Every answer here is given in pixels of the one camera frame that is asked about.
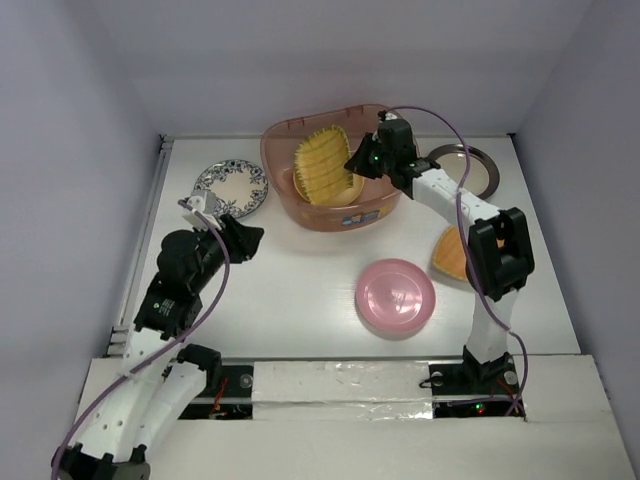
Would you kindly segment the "green striped bamboo tray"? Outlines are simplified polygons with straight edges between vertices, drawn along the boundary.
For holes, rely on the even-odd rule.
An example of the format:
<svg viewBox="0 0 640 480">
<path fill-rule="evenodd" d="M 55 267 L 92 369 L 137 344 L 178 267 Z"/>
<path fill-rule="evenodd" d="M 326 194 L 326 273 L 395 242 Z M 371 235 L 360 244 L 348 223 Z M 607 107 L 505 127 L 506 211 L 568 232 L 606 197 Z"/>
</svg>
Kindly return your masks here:
<svg viewBox="0 0 640 480">
<path fill-rule="evenodd" d="M 315 175 L 344 169 L 350 159 L 346 132 L 330 125 L 306 137 L 294 153 L 294 172 Z"/>
</svg>

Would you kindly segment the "blue floral ceramic plate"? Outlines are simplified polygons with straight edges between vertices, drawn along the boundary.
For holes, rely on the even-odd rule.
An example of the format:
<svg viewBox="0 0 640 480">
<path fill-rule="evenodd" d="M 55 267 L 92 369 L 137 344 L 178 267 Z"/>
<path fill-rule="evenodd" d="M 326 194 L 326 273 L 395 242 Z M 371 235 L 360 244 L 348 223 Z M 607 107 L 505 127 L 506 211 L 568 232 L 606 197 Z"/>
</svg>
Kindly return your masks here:
<svg viewBox="0 0 640 480">
<path fill-rule="evenodd" d="M 246 217 L 262 206 L 269 184 L 263 169 L 242 160 L 223 160 L 205 169 L 196 179 L 194 190 L 215 195 L 213 213 L 229 214 L 235 219 Z"/>
</svg>

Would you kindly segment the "dark rimmed metal plate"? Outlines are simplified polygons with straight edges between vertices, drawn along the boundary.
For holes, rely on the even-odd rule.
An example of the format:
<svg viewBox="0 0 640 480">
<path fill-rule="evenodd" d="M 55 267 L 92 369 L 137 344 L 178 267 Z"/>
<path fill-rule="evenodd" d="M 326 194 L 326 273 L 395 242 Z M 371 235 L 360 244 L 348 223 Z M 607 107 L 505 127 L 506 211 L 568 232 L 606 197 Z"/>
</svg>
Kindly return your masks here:
<svg viewBox="0 0 640 480">
<path fill-rule="evenodd" d="M 468 147 L 470 169 L 464 188 L 482 200 L 488 200 L 500 183 L 500 172 L 494 160 L 482 150 Z M 437 162 L 447 175 L 459 183 L 467 166 L 464 147 L 461 144 L 446 144 L 435 148 L 428 158 Z"/>
</svg>

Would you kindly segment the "fan-shaped woven basket plate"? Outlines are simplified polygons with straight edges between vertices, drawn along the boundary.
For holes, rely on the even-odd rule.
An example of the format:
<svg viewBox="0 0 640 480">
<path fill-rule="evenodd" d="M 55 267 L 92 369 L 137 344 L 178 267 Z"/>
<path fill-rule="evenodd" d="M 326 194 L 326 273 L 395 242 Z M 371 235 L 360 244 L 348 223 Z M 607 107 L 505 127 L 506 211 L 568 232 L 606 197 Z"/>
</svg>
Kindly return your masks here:
<svg viewBox="0 0 640 480">
<path fill-rule="evenodd" d="M 440 236 L 431 255 L 431 266 L 450 278 L 468 281 L 466 256 L 456 227 L 447 228 Z"/>
</svg>

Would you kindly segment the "pink plastic plate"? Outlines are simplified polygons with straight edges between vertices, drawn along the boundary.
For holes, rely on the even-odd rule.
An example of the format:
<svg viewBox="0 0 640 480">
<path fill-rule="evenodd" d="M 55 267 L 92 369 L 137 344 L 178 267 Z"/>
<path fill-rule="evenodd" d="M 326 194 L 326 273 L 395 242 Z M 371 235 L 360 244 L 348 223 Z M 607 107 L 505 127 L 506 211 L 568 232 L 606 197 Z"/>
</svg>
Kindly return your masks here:
<svg viewBox="0 0 640 480">
<path fill-rule="evenodd" d="M 368 265 L 355 286 L 355 304 L 377 335 L 408 338 L 427 324 L 436 307 L 432 280 L 419 266 L 398 258 Z"/>
</svg>

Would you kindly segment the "yellow bear plastic plate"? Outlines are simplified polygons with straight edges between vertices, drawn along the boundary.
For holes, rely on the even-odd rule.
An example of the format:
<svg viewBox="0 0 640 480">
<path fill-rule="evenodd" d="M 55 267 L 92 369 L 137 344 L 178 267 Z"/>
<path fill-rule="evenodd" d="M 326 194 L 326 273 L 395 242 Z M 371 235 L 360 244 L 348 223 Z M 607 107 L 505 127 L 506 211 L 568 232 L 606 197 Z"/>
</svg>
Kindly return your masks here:
<svg viewBox="0 0 640 480">
<path fill-rule="evenodd" d="M 344 169 L 315 175 L 295 171 L 294 187 L 314 206 L 342 207 L 352 203 L 362 192 L 364 179 Z"/>
</svg>

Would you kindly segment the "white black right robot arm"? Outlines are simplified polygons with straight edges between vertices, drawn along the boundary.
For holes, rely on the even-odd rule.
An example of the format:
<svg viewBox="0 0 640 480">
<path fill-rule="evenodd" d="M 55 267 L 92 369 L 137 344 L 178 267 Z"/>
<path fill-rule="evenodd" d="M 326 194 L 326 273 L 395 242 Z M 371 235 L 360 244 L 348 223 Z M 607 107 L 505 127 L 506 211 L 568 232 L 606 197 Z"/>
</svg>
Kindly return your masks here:
<svg viewBox="0 0 640 480">
<path fill-rule="evenodd" d="M 431 371 L 426 382 L 437 395 L 486 398 L 496 381 L 515 370 L 508 352 L 511 315 L 535 262 L 525 214 L 501 209 L 453 180 L 434 160 L 421 157 L 409 122 L 382 110 L 348 171 L 368 179 L 386 177 L 411 200 L 431 208 L 456 227 L 475 291 L 471 333 L 457 364 Z"/>
</svg>

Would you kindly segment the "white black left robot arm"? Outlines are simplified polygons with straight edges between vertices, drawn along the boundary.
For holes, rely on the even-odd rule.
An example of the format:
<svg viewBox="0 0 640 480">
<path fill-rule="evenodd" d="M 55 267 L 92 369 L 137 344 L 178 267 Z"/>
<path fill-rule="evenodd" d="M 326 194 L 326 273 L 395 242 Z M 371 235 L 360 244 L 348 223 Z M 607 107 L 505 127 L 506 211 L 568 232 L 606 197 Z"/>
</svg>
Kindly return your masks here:
<svg viewBox="0 0 640 480">
<path fill-rule="evenodd" d="M 54 479 L 147 479 L 149 456 L 199 394 L 220 388 L 218 351 L 187 343 L 212 313 L 201 292 L 216 272 L 254 257 L 263 229 L 197 211 L 167 234 L 125 342 L 120 373 L 78 417 L 52 459 Z"/>
</svg>

